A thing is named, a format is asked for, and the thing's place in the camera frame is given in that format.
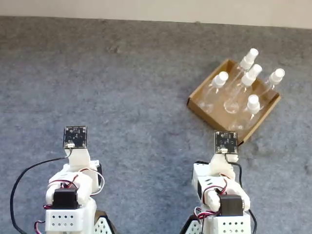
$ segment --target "white bottle cap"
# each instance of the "white bottle cap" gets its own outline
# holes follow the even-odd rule
[[[253,94],[248,97],[247,108],[249,113],[254,115],[260,111],[260,103],[257,95]]]
[[[229,75],[227,72],[220,72],[218,75],[216,75],[213,79],[213,86],[216,88],[221,88],[225,82],[228,80]]]
[[[255,64],[248,72],[242,77],[242,83],[246,86],[251,86],[257,76],[262,71],[262,67],[259,64]]]
[[[279,84],[285,75],[285,71],[282,68],[277,68],[269,77],[271,84]]]
[[[246,71],[248,71],[253,65],[254,60],[258,56],[258,54],[259,52],[256,49],[251,48],[248,54],[243,58],[243,60],[240,62],[239,65]]]

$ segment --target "clear plastic bottle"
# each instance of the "clear plastic bottle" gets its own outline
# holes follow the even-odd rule
[[[211,113],[213,111],[215,102],[220,94],[219,90],[223,87],[228,77],[228,73],[220,72],[204,87],[202,96],[197,103],[206,113]]]
[[[238,83],[242,76],[249,71],[258,54],[259,52],[256,49],[251,48],[242,61],[234,65],[229,73],[229,81],[224,85],[226,93],[229,93],[234,84]]]
[[[278,85],[281,80],[283,79],[285,75],[285,71],[282,68],[277,68],[270,76],[269,78],[264,82],[265,89],[261,90],[261,87],[258,87],[254,93],[258,94],[260,99],[260,110],[263,109],[266,105],[269,104],[269,102],[274,97],[275,93],[271,92],[270,90],[274,90],[275,86]]]
[[[244,135],[257,121],[258,112],[260,111],[260,103],[257,95],[248,97],[247,105],[239,112],[237,119],[230,126],[230,131],[237,131],[238,135]]]
[[[262,67],[255,64],[247,73],[243,75],[240,82],[233,88],[231,97],[223,104],[226,112],[236,114],[246,103],[248,96],[253,92],[251,85],[261,71]]]

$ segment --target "floor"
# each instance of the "floor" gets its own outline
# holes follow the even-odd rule
[[[259,234],[312,229],[312,31],[200,23],[0,18],[0,226],[17,233],[9,195],[19,173],[64,156],[63,128],[88,125],[106,180],[96,196],[121,234],[179,233],[199,204],[196,160],[210,160],[213,129],[188,95],[225,58],[260,51],[263,76],[286,71],[282,100],[240,147]],[[20,227],[44,219],[48,179],[64,162],[29,171],[15,197]]]

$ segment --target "black circuit board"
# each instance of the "black circuit board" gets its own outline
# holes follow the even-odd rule
[[[74,143],[73,149],[87,148],[87,126],[70,126],[64,128],[63,149]]]
[[[214,150],[216,154],[238,154],[237,133],[235,131],[215,131]]]

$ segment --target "cardboard tray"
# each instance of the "cardboard tray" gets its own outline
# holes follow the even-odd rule
[[[192,94],[189,96],[189,99],[187,101],[187,106],[190,108],[195,114],[197,114],[199,117],[201,117],[203,120],[205,120],[212,128],[215,130],[223,130],[227,131],[228,126],[230,123],[236,118],[236,115],[231,115],[227,113],[223,108],[223,102],[226,100],[226,96],[221,96],[216,105],[214,106],[214,111],[210,114],[207,114],[204,112],[195,102],[195,100],[200,96],[203,87],[206,83],[208,83],[210,80],[212,80],[217,74],[219,74],[222,71],[229,72],[232,67],[237,64],[237,62],[227,59],[223,63],[221,63],[198,87],[197,89],[192,92]],[[258,88],[260,86],[260,89],[264,88],[263,83],[257,78],[256,81],[253,83],[253,90]],[[272,94],[273,98],[270,100],[267,107],[264,107],[259,112],[259,119],[254,124],[254,126],[244,135],[244,136],[238,136],[238,145],[241,145],[242,143],[246,142],[246,140],[255,132],[255,130],[260,126],[260,124],[264,121],[264,119],[268,116],[268,114],[272,111],[272,109],[275,107],[275,105],[280,101],[281,96],[279,93],[275,91]]]

